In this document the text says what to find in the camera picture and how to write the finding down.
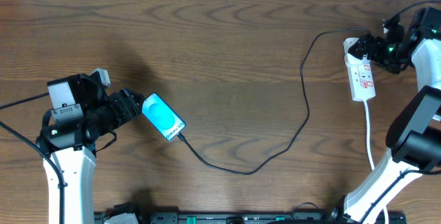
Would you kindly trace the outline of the blue screen Galaxy smartphone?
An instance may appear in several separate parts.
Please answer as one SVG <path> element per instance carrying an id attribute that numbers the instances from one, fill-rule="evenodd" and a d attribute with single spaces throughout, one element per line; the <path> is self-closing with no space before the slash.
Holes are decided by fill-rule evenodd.
<path id="1" fill-rule="evenodd" d="M 167 141 L 186 127 L 184 120 L 155 92 L 144 100 L 142 113 Z"/>

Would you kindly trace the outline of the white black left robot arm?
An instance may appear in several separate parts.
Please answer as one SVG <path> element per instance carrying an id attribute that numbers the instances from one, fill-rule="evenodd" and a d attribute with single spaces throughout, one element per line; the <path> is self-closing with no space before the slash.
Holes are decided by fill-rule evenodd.
<path id="1" fill-rule="evenodd" d="M 53 107 L 42 120 L 37 146 L 49 186 L 50 223 L 94 223 L 96 140 L 135 119 L 144 96 L 123 88 L 107 94 L 107 70 L 48 82 Z"/>

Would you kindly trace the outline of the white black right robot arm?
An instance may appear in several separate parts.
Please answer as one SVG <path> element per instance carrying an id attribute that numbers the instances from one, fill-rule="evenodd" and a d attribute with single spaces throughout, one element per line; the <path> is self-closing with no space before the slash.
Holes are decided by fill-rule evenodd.
<path id="1" fill-rule="evenodd" d="M 366 34 L 343 43 L 352 99 L 366 103 L 374 97 L 372 64 L 392 74 L 414 68 L 418 93 L 391 124 L 379 164 L 334 208 L 336 222 L 375 223 L 408 184 L 440 173 L 440 130 L 430 125 L 440 120 L 440 11 L 417 10 L 407 30 L 399 14 L 382 27 L 383 37 Z"/>

